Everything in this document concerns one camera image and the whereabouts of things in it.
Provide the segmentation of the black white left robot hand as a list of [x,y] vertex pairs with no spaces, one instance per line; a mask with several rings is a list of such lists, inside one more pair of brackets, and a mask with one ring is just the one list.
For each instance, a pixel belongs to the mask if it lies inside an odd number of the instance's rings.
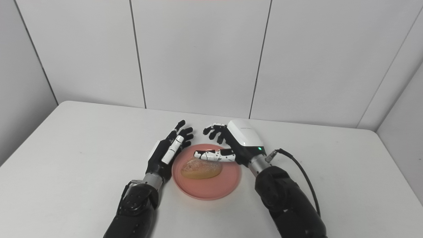
[[186,124],[181,120],[168,136],[159,140],[151,152],[146,175],[158,175],[163,183],[171,178],[171,169],[180,152],[191,145],[193,128],[182,128]]

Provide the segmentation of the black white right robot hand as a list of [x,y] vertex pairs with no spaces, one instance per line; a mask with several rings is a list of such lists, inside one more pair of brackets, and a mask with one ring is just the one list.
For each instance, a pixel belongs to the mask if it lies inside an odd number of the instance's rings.
[[213,123],[203,130],[210,140],[218,144],[225,142],[229,148],[219,150],[197,150],[193,157],[212,162],[236,162],[248,167],[257,158],[265,157],[264,143],[251,125],[241,119],[228,124]]

